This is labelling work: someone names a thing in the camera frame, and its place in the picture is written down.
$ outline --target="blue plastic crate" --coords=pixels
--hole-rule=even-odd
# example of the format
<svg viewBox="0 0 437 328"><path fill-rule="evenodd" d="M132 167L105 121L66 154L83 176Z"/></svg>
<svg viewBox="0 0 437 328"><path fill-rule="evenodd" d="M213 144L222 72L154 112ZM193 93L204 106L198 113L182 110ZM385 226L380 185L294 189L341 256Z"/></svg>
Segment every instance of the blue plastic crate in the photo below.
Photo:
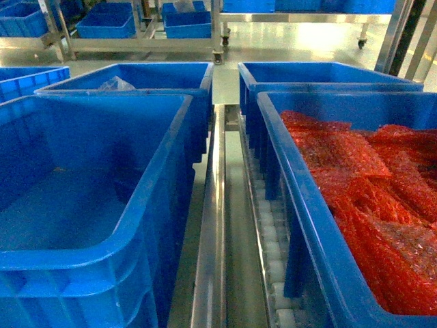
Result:
<svg viewBox="0 0 437 328"><path fill-rule="evenodd" d="M316 12L321 0L276 0L275 9L280 12Z"/></svg>
<svg viewBox="0 0 437 328"><path fill-rule="evenodd" d="M196 9L196 12L205 12L205 3L203 1L193 1L194 9ZM163 6L161 7L161 16L163 18L163 21L165 21L165 17L168 14L177 14L176 8L172 2L163 3Z"/></svg>
<svg viewBox="0 0 437 328"><path fill-rule="evenodd" d="M0 103L70 78L69 67L0 68Z"/></svg>
<svg viewBox="0 0 437 328"><path fill-rule="evenodd" d="M269 13L274 12L275 0L224 0L224 12Z"/></svg>
<svg viewBox="0 0 437 328"><path fill-rule="evenodd" d="M435 316L400 316L376 302L280 113L351 122L375 131L383 124L437 128L437 94L278 92L258 95L263 122L259 166L266 198L282 199L290 226L285 296L302 298L305 327L437 327Z"/></svg>
<svg viewBox="0 0 437 328"><path fill-rule="evenodd" d="M322 10L345 14L392 14L395 3L395 0L322 0Z"/></svg>
<svg viewBox="0 0 437 328"><path fill-rule="evenodd" d="M208 122L212 112L213 69L214 64L195 62L116 64L36 90L36 93L84 96L103 94L189 94L194 96L193 110L197 118L195 139L199 141L196 146L200 147L196 161L201 161L201 153L206 152L205 140L208 136ZM136 90L100 91L99 87L113 77L125 80Z"/></svg>
<svg viewBox="0 0 437 328"><path fill-rule="evenodd" d="M0 106L0 327L167 326L195 175L191 100Z"/></svg>
<svg viewBox="0 0 437 328"><path fill-rule="evenodd" d="M251 147L258 142L253 129L262 120L256 97L267 91L423 91L423 85L339 63L253 62L239 63L240 104L246 115Z"/></svg>
<svg viewBox="0 0 437 328"><path fill-rule="evenodd" d="M17 3L0 10L0 36L38 38L48 32L46 20L36 3Z"/></svg>
<svg viewBox="0 0 437 328"><path fill-rule="evenodd" d="M87 39L126 39L136 33L130 3L99 3L76 28Z"/></svg>
<svg viewBox="0 0 437 328"><path fill-rule="evenodd" d="M168 14L164 20L164 29L168 39L209 39L211 38L211 13Z"/></svg>

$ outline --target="gray floor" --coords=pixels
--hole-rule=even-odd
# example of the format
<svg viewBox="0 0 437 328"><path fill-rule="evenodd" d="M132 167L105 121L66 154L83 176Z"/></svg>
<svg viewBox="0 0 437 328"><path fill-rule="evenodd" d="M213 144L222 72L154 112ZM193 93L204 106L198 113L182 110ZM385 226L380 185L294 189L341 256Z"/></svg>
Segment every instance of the gray floor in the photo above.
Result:
<svg viewBox="0 0 437 328"><path fill-rule="evenodd" d="M421 21L418 32L422 30ZM336 61L373 69L385 34L385 26L371 26L369 41L360 51L357 36L360 25L347 24L264 24L232 23L229 49L225 64L214 71L214 103L236 104L239 101L237 63L244 61ZM407 54L411 60L418 34ZM77 61L68 61L72 76L117 62L209 61L210 53L147 53L147 54L89 54L81 53ZM0 51L0 66L61 65L52 49L32 51ZM437 92L437 68L433 65L425 90ZM230 327L265 327L262 290L257 267L255 237L249 218L243 188L243 166L237 133L227 133L227 196L228 196L228 309ZM195 166L191 215L188 220L184 251L178 272L169 327L188 327L191 316L191 297L197 261L203 184L206 156Z"/></svg>

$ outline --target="cart wheel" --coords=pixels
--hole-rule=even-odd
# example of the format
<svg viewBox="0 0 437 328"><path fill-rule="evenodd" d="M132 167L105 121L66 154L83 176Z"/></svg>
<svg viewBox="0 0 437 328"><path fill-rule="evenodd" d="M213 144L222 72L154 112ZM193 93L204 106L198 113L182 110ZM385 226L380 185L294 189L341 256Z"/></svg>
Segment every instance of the cart wheel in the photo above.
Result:
<svg viewBox="0 0 437 328"><path fill-rule="evenodd" d="M223 36L222 45L229 46L229 36Z"/></svg>
<svg viewBox="0 0 437 328"><path fill-rule="evenodd" d="M358 48L359 48L360 50L363 50L364 45L366 44L366 42L367 42L367 40L359 40L359 41L358 41Z"/></svg>
<svg viewBox="0 0 437 328"><path fill-rule="evenodd" d="M221 65L223 63L223 58L222 58L221 53L215 53L214 54L214 63L216 65Z"/></svg>

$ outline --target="plastic bag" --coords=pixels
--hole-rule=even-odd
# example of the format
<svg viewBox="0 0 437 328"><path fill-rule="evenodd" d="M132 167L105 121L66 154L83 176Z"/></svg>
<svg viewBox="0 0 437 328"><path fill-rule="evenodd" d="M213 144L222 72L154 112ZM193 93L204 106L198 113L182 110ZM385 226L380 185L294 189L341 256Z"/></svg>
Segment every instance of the plastic bag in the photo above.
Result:
<svg viewBox="0 0 437 328"><path fill-rule="evenodd" d="M195 12L193 2L191 0L177 0L173 3L175 6L176 12L181 14L183 12Z"/></svg>
<svg viewBox="0 0 437 328"><path fill-rule="evenodd" d="M110 90L131 91L131 90L135 90L135 87L132 84L127 83L125 80L115 75L112 79L103 83L98 89L99 91L110 91Z"/></svg>

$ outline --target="metal shelf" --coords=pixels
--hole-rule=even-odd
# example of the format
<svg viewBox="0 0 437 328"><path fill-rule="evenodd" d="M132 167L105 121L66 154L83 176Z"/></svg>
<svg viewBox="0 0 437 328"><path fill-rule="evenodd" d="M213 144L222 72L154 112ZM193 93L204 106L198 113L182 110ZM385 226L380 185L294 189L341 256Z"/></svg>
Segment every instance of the metal shelf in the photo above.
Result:
<svg viewBox="0 0 437 328"><path fill-rule="evenodd" d="M391 15L321 14L321 13L274 13L274 14L228 14L220 13L224 23L349 23L386 25Z"/></svg>

